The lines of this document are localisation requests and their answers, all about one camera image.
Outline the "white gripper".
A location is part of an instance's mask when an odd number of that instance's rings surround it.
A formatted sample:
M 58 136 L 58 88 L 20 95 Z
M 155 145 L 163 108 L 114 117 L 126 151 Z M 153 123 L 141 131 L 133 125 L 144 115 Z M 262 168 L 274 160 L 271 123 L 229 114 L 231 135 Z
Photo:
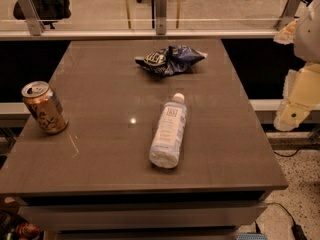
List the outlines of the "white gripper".
M 297 19 L 294 19 L 274 36 L 273 41 L 292 44 L 296 26 Z M 308 64 L 299 71 L 290 70 L 282 95 L 273 125 L 279 131 L 292 131 L 309 115 L 310 108 L 320 103 L 320 64 Z

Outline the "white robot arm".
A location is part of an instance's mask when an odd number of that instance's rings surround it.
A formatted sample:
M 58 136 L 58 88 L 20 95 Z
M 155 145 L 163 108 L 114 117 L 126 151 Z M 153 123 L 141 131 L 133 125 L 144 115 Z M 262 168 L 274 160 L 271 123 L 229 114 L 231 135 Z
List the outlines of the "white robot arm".
M 273 122 L 277 130 L 291 131 L 320 103 L 320 0 L 313 0 L 274 40 L 292 42 L 295 56 L 306 62 L 298 71 L 288 71 Z

